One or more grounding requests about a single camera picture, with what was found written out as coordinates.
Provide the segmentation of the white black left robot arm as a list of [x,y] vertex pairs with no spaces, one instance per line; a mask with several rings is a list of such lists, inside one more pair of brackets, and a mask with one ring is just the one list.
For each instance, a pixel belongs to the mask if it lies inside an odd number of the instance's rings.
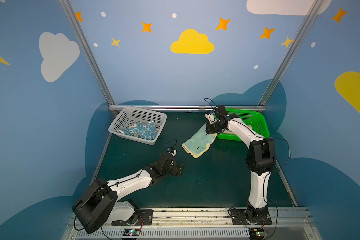
[[133,201],[120,200],[166,176],[182,176],[185,166],[176,162],[175,155],[176,151],[162,153],[152,164],[121,179],[93,181],[72,207],[82,230],[92,234],[108,221],[132,226],[143,222],[141,209]]

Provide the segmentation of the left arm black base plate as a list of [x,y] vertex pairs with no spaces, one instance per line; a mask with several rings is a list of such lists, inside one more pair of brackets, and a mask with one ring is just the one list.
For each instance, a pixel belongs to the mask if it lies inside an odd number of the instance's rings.
[[153,221],[153,210],[137,210],[127,220],[112,221],[112,226],[151,226]]

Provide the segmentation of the pale yellow towel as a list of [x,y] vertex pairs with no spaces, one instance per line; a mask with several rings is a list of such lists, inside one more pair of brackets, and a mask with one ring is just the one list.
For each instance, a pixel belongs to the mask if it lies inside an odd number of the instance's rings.
[[207,134],[204,124],[190,139],[182,144],[183,149],[193,158],[199,158],[205,153],[217,138],[217,134]]

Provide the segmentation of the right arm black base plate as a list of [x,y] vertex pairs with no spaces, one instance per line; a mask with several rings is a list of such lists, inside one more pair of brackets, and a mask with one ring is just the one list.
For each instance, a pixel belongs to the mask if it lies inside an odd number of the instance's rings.
[[229,208],[228,214],[232,219],[233,225],[271,225],[273,223],[268,208]]

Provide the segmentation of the teal patterned towel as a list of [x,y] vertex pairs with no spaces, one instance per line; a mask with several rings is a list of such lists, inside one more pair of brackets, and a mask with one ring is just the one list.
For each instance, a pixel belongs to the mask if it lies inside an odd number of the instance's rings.
[[116,132],[149,141],[154,140],[158,134],[154,121],[134,124],[122,130],[116,130]]

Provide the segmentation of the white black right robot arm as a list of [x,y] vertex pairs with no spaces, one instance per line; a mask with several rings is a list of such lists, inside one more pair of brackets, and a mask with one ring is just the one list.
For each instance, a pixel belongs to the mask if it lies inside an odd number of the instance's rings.
[[276,164],[275,141],[265,138],[248,127],[236,114],[227,112],[219,105],[206,114],[207,134],[230,131],[248,147],[246,164],[251,172],[251,191],[245,211],[246,221],[251,224],[272,224],[267,201],[268,183]]

